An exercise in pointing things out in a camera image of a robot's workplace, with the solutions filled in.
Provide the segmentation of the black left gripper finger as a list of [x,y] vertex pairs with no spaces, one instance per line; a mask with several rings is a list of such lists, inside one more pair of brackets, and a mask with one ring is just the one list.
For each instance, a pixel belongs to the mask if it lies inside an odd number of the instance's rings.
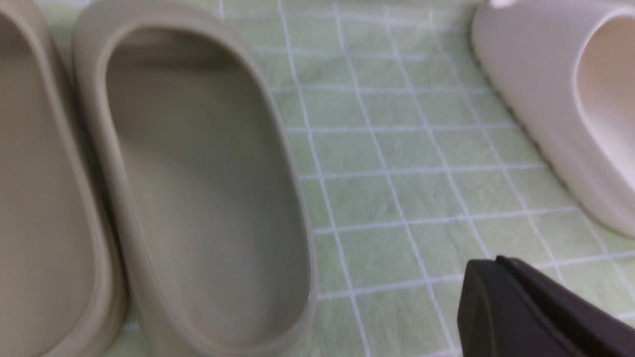
[[514,257],[471,259],[457,325],[465,357],[632,357],[635,330]]

